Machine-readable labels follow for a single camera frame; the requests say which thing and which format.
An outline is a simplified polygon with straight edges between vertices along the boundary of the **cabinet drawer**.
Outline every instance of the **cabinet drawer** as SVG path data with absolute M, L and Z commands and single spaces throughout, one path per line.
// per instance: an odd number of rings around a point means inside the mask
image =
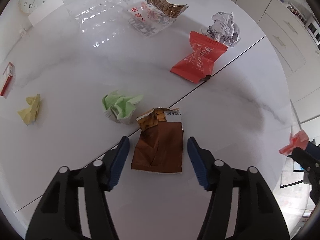
M 287 78 L 288 76 L 290 76 L 293 73 L 293 71 L 291 70 L 289 64 L 285 61 L 284 57 L 282 57 L 280 52 L 277 50 L 277 48 L 275 46 L 273 46 L 273 48 L 275 49 L 276 54 L 278 55 L 278 58 L 281 62 L 281 65 L 282 65 L 282 68 L 284 71 L 284 75 Z
M 305 58 L 319 56 L 319 49 L 311 38 L 303 23 L 278 0 L 272 0 L 268 14 L 290 37 Z
M 298 50 L 289 36 L 273 19 L 270 18 L 270 16 L 264 14 L 259 22 L 259 26 L 270 42 L 284 57 L 292 71 L 296 71 L 304 66 L 306 60 L 300 50 Z

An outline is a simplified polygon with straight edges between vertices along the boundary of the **red and white box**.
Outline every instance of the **red and white box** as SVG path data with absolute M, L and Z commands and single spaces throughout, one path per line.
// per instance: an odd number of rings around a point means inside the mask
M 5 68 L 1 77 L 2 88 L 1 88 L 0 96 L 4 95 L 5 90 L 9 86 L 12 77 L 13 77 L 13 65 L 11 62 L 9 62 L 9 64 Z

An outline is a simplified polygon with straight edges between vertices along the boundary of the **cabinet handle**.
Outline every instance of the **cabinet handle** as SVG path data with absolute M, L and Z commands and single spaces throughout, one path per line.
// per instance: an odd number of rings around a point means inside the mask
M 287 24 L 287 26 L 294 32 L 294 33 L 297 33 L 297 31 L 292 27 L 292 25 L 289 23 L 289 22 L 286 22 L 286 21 L 284 21 L 286 24 Z
M 274 38 L 279 42 L 279 44 L 282 46 L 282 47 L 287 47 L 282 41 L 281 39 L 278 37 L 278 36 L 274 36 Z

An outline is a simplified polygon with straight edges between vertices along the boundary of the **marble table surface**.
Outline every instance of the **marble table surface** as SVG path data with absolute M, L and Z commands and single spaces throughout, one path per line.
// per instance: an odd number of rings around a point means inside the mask
M 65 5 L 73 1 L 65 0 Z M 59 167 L 84 167 L 114 147 L 122 135 L 131 135 L 133 151 L 138 126 L 116 124 L 103 114 L 102 97 L 117 89 L 144 95 L 136 114 L 159 106 L 180 107 L 185 142 L 195 136 L 215 157 L 235 168 L 254 165 L 271 189 L 275 186 L 284 163 L 277 151 L 288 141 L 291 110 L 285 76 L 273 47 L 258 25 L 230 0 L 168 1 L 189 5 L 172 26 L 146 38 L 120 22 L 121 31 L 98 48 L 62 6 L 30 29 L 2 63 L 2 68 L 8 61 L 15 65 L 16 78 L 6 98 L 0 98 L 0 192 L 25 229 Z M 213 78 L 199 86 L 170 73 L 171 67 L 191 52 L 190 31 L 212 25 L 211 16 L 219 11 L 234 13 L 242 39 L 215 63 Z M 108 25 L 106 33 L 112 34 L 114 28 L 115 24 Z M 39 115 L 34 124 L 26 126 L 16 112 L 26 106 L 27 96 L 37 93 L 42 98 Z M 120 225 L 120 217 L 127 212 L 128 225 L 134 209 L 150 194 L 151 184 L 164 196 L 157 210 L 169 210 L 179 202 L 171 213 L 178 221 L 177 228 L 168 220 L 172 234 L 159 235 L 159 239 L 171 239 L 186 225 L 190 225 L 185 231 L 187 239 L 198 233 L 200 222 L 191 225 L 204 216 L 209 198 L 197 185 L 185 155 L 181 175 L 162 177 L 132 171 L 132 152 L 129 154 L 119 185 L 110 193 L 110 200 L 108 197 L 122 239 L 129 235 Z M 172 191 L 176 193 L 169 199 Z M 124 196 L 128 194 L 139 205 L 133 208 Z M 151 204 L 146 202 L 139 225 L 129 225 L 130 230 L 138 233 L 151 215 Z M 188 212 L 195 215 L 185 220 Z

